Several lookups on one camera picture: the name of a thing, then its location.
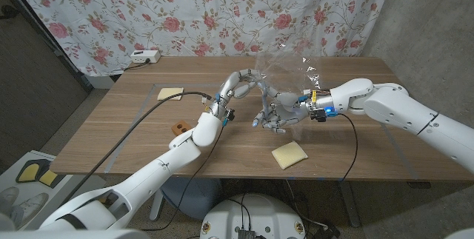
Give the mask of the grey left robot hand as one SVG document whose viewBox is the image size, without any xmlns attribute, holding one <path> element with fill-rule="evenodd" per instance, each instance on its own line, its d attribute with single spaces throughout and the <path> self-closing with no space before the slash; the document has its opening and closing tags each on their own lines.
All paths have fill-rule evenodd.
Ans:
<svg viewBox="0 0 474 239">
<path fill-rule="evenodd" d="M 244 69 L 231 73 L 216 93 L 215 101 L 211 104 L 209 113 L 218 119 L 223 118 L 230 99 L 245 97 L 257 86 L 260 80 L 261 73 L 254 69 Z"/>
</svg>

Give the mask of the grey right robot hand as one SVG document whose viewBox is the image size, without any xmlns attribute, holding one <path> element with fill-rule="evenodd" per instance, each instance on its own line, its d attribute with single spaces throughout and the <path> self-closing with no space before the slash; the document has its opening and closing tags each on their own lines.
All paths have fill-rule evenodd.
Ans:
<svg viewBox="0 0 474 239">
<path fill-rule="evenodd" d="M 273 100 L 253 119 L 253 127 L 261 126 L 276 134 L 284 134 L 283 126 L 297 124 L 305 118 L 325 122 L 327 109 L 333 108 L 333 98 L 315 91 L 315 96 L 277 92 Z"/>
</svg>

